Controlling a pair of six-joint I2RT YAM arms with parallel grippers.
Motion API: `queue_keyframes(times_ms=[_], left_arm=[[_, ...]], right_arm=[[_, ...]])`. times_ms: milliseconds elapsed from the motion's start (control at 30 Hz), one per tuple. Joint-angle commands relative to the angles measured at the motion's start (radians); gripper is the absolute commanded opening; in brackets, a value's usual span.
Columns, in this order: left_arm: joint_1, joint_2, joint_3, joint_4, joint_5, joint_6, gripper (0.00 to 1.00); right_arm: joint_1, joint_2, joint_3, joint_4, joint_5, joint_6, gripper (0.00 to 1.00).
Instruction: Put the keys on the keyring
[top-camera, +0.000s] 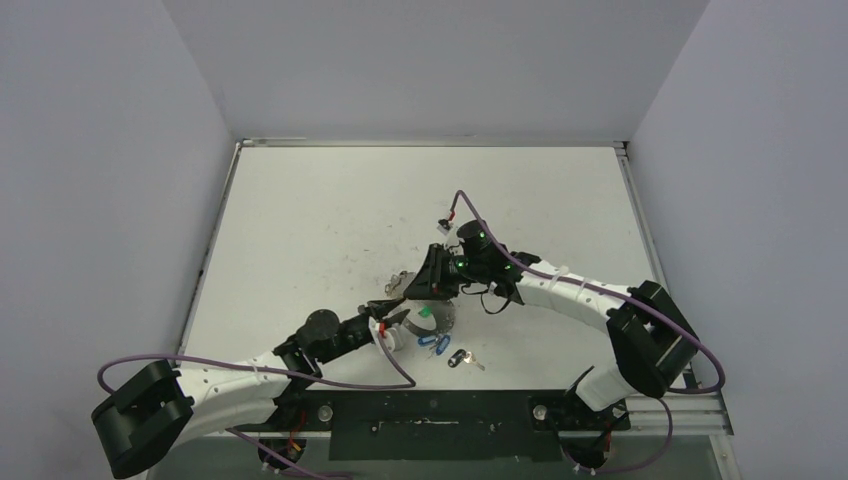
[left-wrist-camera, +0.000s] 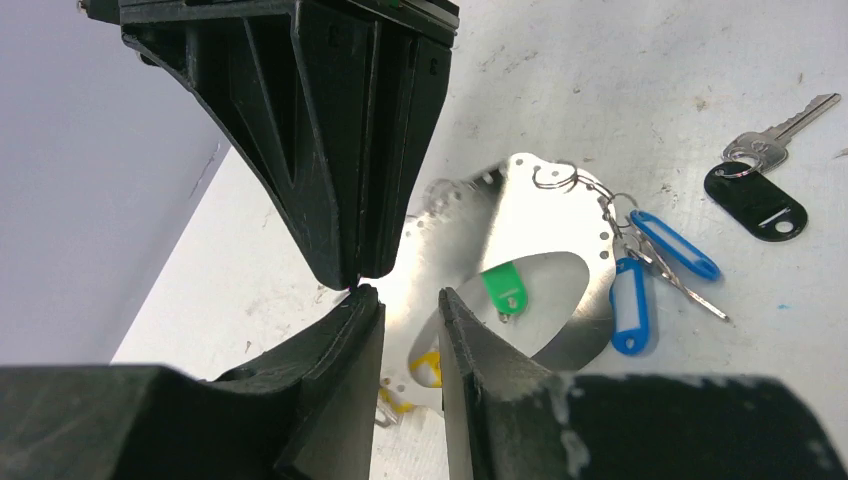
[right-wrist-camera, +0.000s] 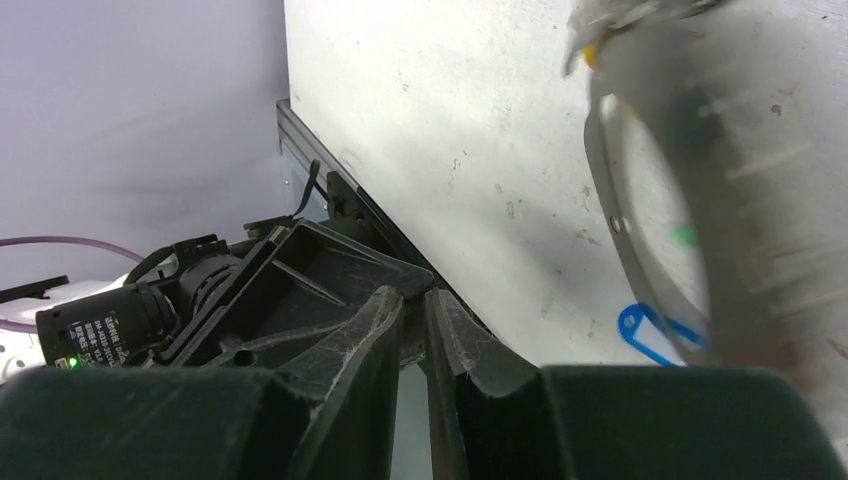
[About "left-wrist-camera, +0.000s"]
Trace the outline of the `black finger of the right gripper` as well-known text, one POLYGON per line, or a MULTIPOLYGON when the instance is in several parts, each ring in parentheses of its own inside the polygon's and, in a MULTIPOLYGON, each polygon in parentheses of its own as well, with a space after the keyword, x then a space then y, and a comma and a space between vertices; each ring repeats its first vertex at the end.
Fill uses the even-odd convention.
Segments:
POLYGON ((123 1, 119 23, 255 172, 315 278, 355 284, 370 24, 319 1, 123 1))
POLYGON ((373 34, 359 273, 394 264, 412 189, 447 95, 458 19, 398 9, 373 34))

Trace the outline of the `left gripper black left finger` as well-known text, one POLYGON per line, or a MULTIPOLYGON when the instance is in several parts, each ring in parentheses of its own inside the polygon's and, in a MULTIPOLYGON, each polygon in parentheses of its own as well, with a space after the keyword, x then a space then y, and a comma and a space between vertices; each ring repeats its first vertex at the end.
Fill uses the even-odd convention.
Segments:
POLYGON ((354 289, 215 380, 161 365, 5 367, 5 479, 365 479, 385 308, 354 289))

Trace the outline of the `green key tag with key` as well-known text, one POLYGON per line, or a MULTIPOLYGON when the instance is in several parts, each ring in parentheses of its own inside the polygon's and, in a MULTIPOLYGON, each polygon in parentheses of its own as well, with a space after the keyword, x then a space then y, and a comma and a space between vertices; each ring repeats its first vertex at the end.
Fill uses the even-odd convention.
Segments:
POLYGON ((513 262, 483 271, 480 276, 501 322, 507 323, 527 309, 529 296, 513 262))

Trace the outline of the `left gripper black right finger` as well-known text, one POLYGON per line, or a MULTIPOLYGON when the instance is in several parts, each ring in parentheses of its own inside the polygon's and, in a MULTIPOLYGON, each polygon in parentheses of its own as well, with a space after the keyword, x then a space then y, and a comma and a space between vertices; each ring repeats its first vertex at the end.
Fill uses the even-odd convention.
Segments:
POLYGON ((745 375, 584 375, 539 365, 438 297, 454 479, 843 479, 812 411, 745 375))

